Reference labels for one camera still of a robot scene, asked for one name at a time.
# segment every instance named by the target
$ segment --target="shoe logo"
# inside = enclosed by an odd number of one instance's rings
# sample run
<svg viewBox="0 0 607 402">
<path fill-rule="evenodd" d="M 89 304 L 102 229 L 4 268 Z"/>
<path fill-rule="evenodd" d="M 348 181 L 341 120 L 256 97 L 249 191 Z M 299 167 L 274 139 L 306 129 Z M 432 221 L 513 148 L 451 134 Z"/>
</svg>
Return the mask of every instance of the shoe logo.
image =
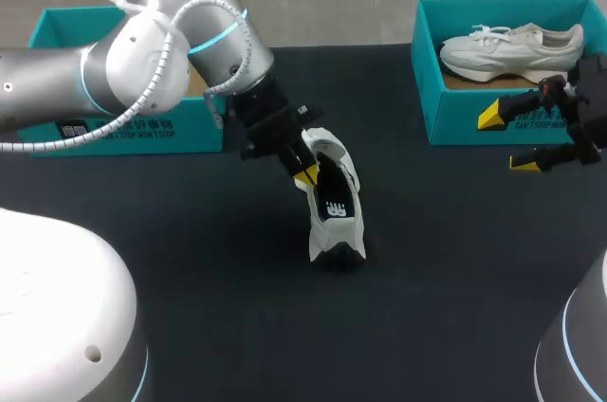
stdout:
<svg viewBox="0 0 607 402">
<path fill-rule="evenodd" d="M 326 202 L 326 211 L 331 217 L 345 217 L 345 205 L 341 203 Z"/>
</svg>

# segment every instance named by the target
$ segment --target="cardboard box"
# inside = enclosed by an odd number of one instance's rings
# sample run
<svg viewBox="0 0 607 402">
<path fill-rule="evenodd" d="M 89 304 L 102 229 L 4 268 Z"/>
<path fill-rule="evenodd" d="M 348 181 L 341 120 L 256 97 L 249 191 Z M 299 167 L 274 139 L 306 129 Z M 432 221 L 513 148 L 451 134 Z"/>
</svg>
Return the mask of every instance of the cardboard box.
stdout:
<svg viewBox="0 0 607 402">
<path fill-rule="evenodd" d="M 535 23 L 551 30 L 584 28 L 584 56 L 607 52 L 607 21 L 593 0 L 420 0 L 415 20 L 412 60 L 428 140 L 436 145 L 559 144 L 570 141 L 558 110 L 518 117 L 503 132 L 479 132 L 479 115 L 503 95 L 529 89 L 524 80 L 489 85 L 445 77 L 436 50 L 472 26 L 519 27 Z"/>
<path fill-rule="evenodd" d="M 29 47 L 57 48 L 85 46 L 107 35 L 124 18 L 115 7 L 46 9 L 38 22 Z M 190 68 L 191 81 L 186 97 L 170 113 L 136 116 L 117 132 L 78 148 L 34 156 L 127 155 L 214 153 L 222 149 L 223 132 L 216 128 L 203 94 L 205 82 Z M 225 103 L 213 98 L 223 113 Z M 74 137 L 95 130 L 111 119 L 70 119 L 37 125 L 19 131 L 26 143 Z"/>
</svg>

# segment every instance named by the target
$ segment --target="dark tabletop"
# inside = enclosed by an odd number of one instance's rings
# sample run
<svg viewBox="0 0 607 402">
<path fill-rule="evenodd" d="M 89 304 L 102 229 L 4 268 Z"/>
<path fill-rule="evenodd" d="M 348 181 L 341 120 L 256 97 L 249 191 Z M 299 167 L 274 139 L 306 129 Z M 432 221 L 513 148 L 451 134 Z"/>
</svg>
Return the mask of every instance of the dark tabletop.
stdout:
<svg viewBox="0 0 607 402">
<path fill-rule="evenodd" d="M 525 148 L 430 146 L 409 46 L 275 53 L 354 158 L 362 270 L 309 267 L 307 203 L 276 159 L 2 155 L 0 204 L 122 256 L 157 401 L 535 401 L 536 346 L 607 246 L 607 163 L 513 173 Z"/>
</svg>

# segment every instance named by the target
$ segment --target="white sneaker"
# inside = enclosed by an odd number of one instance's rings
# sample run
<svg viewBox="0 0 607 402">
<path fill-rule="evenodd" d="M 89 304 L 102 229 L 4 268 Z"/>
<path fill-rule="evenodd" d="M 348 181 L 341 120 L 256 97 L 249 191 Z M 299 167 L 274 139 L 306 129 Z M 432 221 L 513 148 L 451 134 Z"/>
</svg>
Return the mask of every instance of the white sneaker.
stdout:
<svg viewBox="0 0 607 402">
<path fill-rule="evenodd" d="M 510 29 L 487 27 L 469 36 L 454 37 L 440 50 L 440 59 L 453 73 L 475 82 L 500 75 L 525 77 L 531 82 L 562 75 L 575 67 L 584 50 L 584 30 L 575 25 L 565 32 L 534 24 Z"/>
<path fill-rule="evenodd" d="M 367 254 L 362 242 L 360 183 L 352 158 L 328 130 L 304 130 L 302 137 L 319 161 L 315 187 L 295 181 L 298 189 L 306 192 L 310 207 L 310 261 L 361 263 Z"/>
</svg>

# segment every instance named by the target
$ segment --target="shoelace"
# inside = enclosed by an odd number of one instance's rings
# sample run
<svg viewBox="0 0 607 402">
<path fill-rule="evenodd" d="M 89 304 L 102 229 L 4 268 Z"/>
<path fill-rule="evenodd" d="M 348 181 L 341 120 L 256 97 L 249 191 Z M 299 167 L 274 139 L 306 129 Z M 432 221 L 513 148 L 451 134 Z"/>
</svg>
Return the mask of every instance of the shoelace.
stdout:
<svg viewBox="0 0 607 402">
<path fill-rule="evenodd" d="M 478 25 L 478 26 L 473 26 L 472 28 L 481 29 L 481 30 L 474 31 L 469 35 L 472 39 L 478 40 L 479 45 L 481 47 L 491 45 L 491 41 L 494 45 L 499 44 L 500 40 L 503 40 L 505 42 L 510 42 L 510 37 L 508 37 L 508 35 L 507 35 L 509 32 L 512 32 L 512 29 L 510 27 L 489 27 L 489 26 Z M 496 30 L 499 30 L 499 31 L 502 31 L 505 33 L 494 32 Z"/>
</svg>

